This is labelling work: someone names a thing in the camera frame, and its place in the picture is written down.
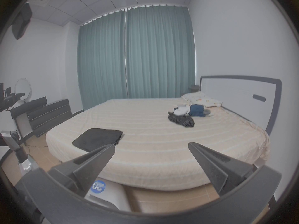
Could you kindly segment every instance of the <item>headboard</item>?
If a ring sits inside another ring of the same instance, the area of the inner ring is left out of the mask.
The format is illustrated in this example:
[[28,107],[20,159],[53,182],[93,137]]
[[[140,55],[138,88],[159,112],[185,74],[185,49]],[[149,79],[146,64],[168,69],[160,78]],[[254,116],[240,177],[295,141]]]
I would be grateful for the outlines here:
[[226,75],[200,77],[199,89],[270,135],[279,109],[281,87],[279,79]]

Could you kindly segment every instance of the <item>curtain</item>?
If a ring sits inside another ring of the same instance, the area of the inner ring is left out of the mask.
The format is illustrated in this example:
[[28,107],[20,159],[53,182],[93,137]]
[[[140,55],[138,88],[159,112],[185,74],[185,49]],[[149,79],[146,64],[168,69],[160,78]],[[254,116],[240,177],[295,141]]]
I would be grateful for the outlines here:
[[125,12],[81,26],[78,82],[84,110],[109,99],[128,98],[124,54]]
[[188,8],[151,6],[126,13],[129,98],[180,97],[195,80],[195,48]]

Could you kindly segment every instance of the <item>mattress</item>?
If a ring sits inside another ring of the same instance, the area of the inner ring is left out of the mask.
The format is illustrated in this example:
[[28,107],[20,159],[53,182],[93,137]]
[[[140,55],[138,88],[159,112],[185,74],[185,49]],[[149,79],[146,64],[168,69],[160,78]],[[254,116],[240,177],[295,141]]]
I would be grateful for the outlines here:
[[269,153],[269,137],[255,124],[222,107],[209,117],[193,117],[186,128],[168,120],[168,111],[182,98],[113,99],[88,109],[51,129],[49,151],[62,162],[86,152],[72,142],[90,128],[123,131],[115,154],[99,177],[124,185],[155,190],[184,190],[209,183],[188,149],[197,142],[230,157],[253,164]]

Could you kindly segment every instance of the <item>pillow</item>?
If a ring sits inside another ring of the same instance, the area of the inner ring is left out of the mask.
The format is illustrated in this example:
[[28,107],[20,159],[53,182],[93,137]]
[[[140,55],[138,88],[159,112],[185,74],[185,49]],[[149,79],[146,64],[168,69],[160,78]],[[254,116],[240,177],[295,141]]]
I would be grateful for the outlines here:
[[201,91],[188,93],[181,97],[190,101],[193,105],[203,105],[204,107],[220,107],[222,105],[222,102],[207,96]]

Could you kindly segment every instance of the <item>floor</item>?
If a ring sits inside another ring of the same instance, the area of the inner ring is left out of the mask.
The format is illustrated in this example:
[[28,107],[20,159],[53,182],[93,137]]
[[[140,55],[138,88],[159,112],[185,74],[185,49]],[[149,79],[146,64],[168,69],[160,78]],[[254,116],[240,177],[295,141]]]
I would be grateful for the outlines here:
[[[39,138],[33,136],[27,141],[28,146],[22,145],[38,165],[45,171],[61,162],[51,155],[45,134]],[[15,185],[21,178],[15,154],[11,153],[3,162],[2,169],[11,183]],[[124,186],[129,202],[134,212],[165,213],[188,210],[201,206],[219,198],[211,184],[183,191],[155,191]],[[256,223],[269,210],[268,206],[254,221]]]

